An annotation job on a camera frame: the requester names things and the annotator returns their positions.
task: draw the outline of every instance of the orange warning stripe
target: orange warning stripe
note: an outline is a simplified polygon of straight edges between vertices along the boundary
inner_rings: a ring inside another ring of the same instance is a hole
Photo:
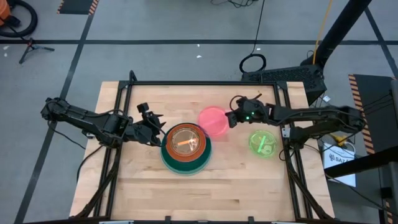
[[[349,85],[351,87],[351,91],[353,92],[355,108],[362,111],[362,117],[364,118],[365,123],[366,123],[364,129],[362,130],[366,152],[368,152],[368,154],[374,154],[375,152],[373,149],[372,137],[371,137],[371,133],[369,131],[368,121],[366,120],[365,114],[363,113],[363,108],[362,108],[363,104],[362,104],[361,96],[359,95],[359,91],[358,91],[358,83],[356,82],[354,75],[348,75],[348,79],[349,79]]]
[[[61,8],[62,8],[62,6],[63,6],[63,1],[64,1],[64,0],[62,0],[62,2],[61,2],[61,4],[60,4],[60,7],[58,7],[57,14],[60,13],[60,10],[61,10]]]
[[[95,12],[95,10],[97,9],[97,6],[98,6],[98,1],[99,0],[93,0],[93,3],[91,3],[91,7],[90,7],[90,10],[89,10],[89,15],[92,15],[92,14],[94,14],[94,12]]]

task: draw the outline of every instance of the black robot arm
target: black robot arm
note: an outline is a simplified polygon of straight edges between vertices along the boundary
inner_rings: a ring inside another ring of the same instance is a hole
[[[238,108],[226,113],[230,128],[238,122],[265,123],[273,126],[289,124],[294,121],[314,121],[307,128],[283,128],[282,137],[289,140],[289,145],[295,149],[303,148],[309,138],[318,138],[335,131],[358,133],[365,125],[361,111],[349,106],[326,106],[323,108],[289,109],[272,104],[264,105],[258,98],[248,99],[238,96]]]
[[[132,117],[127,117],[121,110],[97,114],[70,105],[60,98],[47,98],[41,114],[47,121],[65,121],[80,128],[85,135],[94,135],[106,147],[118,147],[128,141],[159,146],[157,135],[165,124],[159,121],[161,115],[148,111],[147,103],[138,105],[137,109],[142,114],[142,120],[133,123]]]

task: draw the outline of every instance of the yellow cable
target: yellow cable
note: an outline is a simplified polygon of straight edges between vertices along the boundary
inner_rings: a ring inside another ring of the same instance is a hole
[[[317,42],[315,43],[315,49],[313,51],[313,58],[312,58],[313,65],[315,65],[315,57],[317,56],[318,42],[319,42],[319,39],[321,38],[323,28],[325,27],[326,18],[328,17],[332,2],[333,2],[333,0],[329,0],[328,9],[326,10],[326,14],[325,14],[325,17],[323,18],[321,29],[319,30],[319,33],[318,33]]]

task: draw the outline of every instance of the gray floor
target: gray floor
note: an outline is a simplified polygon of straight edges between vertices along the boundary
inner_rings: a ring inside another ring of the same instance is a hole
[[[58,15],[61,0],[30,0],[39,15],[32,37],[42,40],[78,40],[87,16]],[[347,0],[334,1],[324,35]],[[266,0],[259,39],[315,40],[327,0]],[[385,40],[398,40],[395,0],[373,1],[370,10]],[[101,0],[88,40],[253,39],[261,1],[235,9],[214,6],[210,0]],[[26,15],[24,11],[16,14]],[[377,40],[363,14],[345,40]],[[40,117],[46,97],[59,96],[76,45],[51,45],[55,52],[34,52],[18,64],[24,45],[0,45],[0,220],[13,223],[40,152],[47,126]],[[267,68],[298,65],[313,45],[258,45]],[[85,45],[67,100],[95,108],[101,82],[125,80],[133,69],[139,80],[239,80],[238,65],[252,45]],[[398,46],[389,46],[398,60]],[[253,60],[246,70],[259,67]],[[327,95],[333,105],[353,106],[348,74],[393,76],[379,45],[341,45],[325,67]],[[85,144],[79,130],[58,124],[57,130]],[[358,154],[366,155],[360,134]],[[25,222],[67,218],[76,186],[76,170],[83,151],[55,135],[27,211]],[[341,186],[330,184],[336,217],[354,222],[379,223],[377,210],[339,197]],[[369,186],[359,187],[365,190]]]

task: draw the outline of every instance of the wooden table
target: wooden table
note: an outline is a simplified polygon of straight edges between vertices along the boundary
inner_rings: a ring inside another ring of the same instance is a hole
[[[118,82],[103,82],[97,113],[113,109],[117,87]],[[302,83],[288,83],[288,91],[292,108],[308,107]],[[164,114],[160,120],[167,122],[166,131],[178,123],[196,123],[199,112],[207,106],[229,108],[233,96],[252,98],[258,93],[262,93],[262,102],[275,103],[271,86],[137,85],[132,88],[129,116],[139,120],[136,106],[148,102],[150,111]],[[308,126],[311,122],[296,125]],[[249,150],[248,137],[257,130],[270,131],[278,139],[278,150],[272,158],[261,159]],[[312,139],[307,144],[317,147]],[[111,218],[164,220],[170,215],[172,220],[245,221],[248,216],[256,221],[294,220],[286,165],[278,158],[282,149],[279,127],[239,123],[222,138],[212,139],[212,145],[213,154],[206,168],[187,177],[166,168],[158,147],[123,144]],[[89,140],[85,156],[97,147],[96,140]],[[97,190],[104,152],[99,151],[81,169],[70,215],[77,214]],[[334,216],[319,153],[309,147],[301,153],[309,191]],[[301,193],[297,193],[304,217]],[[103,197],[101,214],[108,193]]]

